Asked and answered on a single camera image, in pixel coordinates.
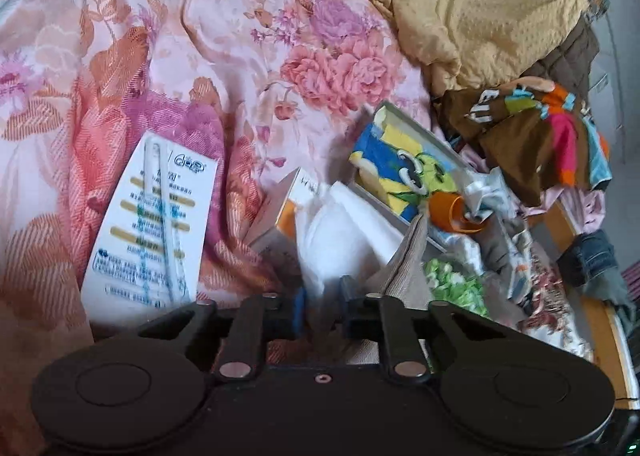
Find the cardboard box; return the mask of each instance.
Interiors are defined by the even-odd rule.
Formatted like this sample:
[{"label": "cardboard box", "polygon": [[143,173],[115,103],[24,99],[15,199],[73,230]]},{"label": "cardboard box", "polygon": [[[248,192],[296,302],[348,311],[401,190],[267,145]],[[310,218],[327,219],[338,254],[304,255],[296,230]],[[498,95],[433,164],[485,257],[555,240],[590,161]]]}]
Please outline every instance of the cardboard box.
[{"label": "cardboard box", "polygon": [[318,188],[318,181],[304,169],[289,173],[269,192],[244,237],[273,266],[286,288],[296,288],[302,282],[296,246],[296,206],[312,200]]}]

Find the pink floral fabric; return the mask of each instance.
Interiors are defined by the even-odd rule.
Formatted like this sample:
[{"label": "pink floral fabric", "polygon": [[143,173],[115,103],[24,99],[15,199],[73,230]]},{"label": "pink floral fabric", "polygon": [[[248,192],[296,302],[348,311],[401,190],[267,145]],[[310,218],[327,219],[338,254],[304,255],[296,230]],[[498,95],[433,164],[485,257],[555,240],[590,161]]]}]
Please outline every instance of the pink floral fabric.
[{"label": "pink floral fabric", "polygon": [[92,342],[88,256],[140,136],[219,160],[198,297],[278,289],[242,241],[297,167],[334,181],[390,98],[430,125],[420,71],[367,0],[0,0],[0,453],[31,455],[34,375]]}]

